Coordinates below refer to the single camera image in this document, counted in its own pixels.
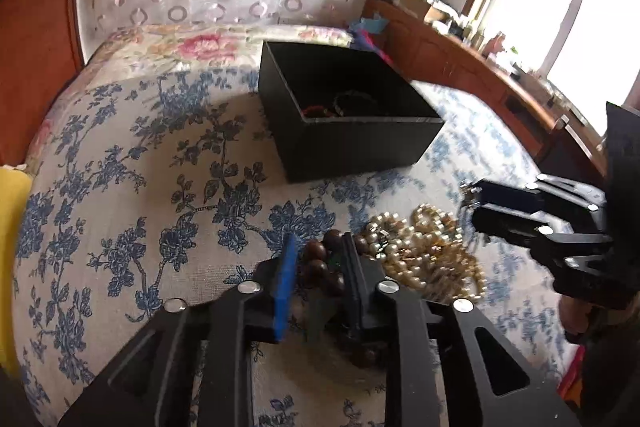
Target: wooden dresser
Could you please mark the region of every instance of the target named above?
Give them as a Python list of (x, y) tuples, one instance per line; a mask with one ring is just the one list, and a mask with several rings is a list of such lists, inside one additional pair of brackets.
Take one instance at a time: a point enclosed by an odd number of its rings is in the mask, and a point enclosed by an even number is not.
[(476, 95), (502, 118), (533, 158), (542, 151), (556, 119), (520, 84), (456, 38), (441, 35), (383, 0), (367, 0), (363, 17), (376, 12), (389, 20), (385, 52), (406, 78)]
[[(495, 111), (542, 169), (550, 153), (569, 154), (575, 169), (548, 173), (602, 185), (606, 161), (596, 149), (593, 129), (583, 128), (571, 114), (552, 113), (478, 52), (452, 36), (441, 35), (401, 8), (383, 0), (367, 0), (362, 16), (373, 17), (375, 13), (389, 20), (382, 47), (405, 78), (476, 95)], [(575, 142), (568, 152), (567, 131)]]

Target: red object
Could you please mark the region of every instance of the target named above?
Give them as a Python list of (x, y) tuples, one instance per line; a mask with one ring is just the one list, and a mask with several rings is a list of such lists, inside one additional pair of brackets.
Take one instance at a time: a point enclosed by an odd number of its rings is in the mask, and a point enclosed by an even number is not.
[(302, 110), (302, 116), (306, 118), (330, 118), (335, 116), (324, 105), (310, 105)]
[(575, 356), (571, 365), (569, 366), (569, 370), (566, 372), (566, 375), (564, 375), (564, 378), (562, 378), (562, 381), (558, 385), (558, 394), (562, 399), (567, 399), (572, 387), (578, 384), (578, 382), (580, 381), (583, 360), (584, 346), (580, 346), (575, 352)]
[(389, 64), (389, 66), (393, 66), (394, 62), (391, 60), (391, 57), (389, 57), (389, 55), (387, 55), (384, 51), (382, 51), (379, 47), (375, 45), (373, 40), (371, 40), (371, 35), (369, 35), (369, 32), (361, 30), (359, 33), (362, 36), (362, 38), (365, 40), (365, 42), (369, 46), (371, 46), (371, 49), (374, 50), (382, 58), (382, 60), (384, 60), (387, 64)]
[(238, 38), (224, 36), (219, 33), (198, 35), (178, 46), (178, 52), (183, 57), (211, 60), (213, 58), (235, 58), (238, 49)]

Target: wooden bed frame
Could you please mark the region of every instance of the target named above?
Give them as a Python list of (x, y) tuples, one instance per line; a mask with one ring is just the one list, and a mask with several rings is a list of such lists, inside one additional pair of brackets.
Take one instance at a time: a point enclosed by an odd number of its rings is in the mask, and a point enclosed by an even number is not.
[(16, 165), (82, 69), (76, 0), (0, 0), (0, 28), (0, 165)]

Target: window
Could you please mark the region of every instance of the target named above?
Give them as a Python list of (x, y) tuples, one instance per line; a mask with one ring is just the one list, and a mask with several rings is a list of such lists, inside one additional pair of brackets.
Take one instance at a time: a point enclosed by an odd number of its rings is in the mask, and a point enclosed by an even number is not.
[(486, 0), (479, 15), (604, 134), (606, 102), (622, 104), (640, 70), (640, 0)]

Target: cardboard box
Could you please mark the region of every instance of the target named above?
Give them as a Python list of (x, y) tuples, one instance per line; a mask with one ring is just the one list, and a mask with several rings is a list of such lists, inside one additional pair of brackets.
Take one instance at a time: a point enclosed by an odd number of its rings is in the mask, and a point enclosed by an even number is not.
[(445, 21), (449, 17), (424, 0), (398, 0), (398, 6), (425, 22)]

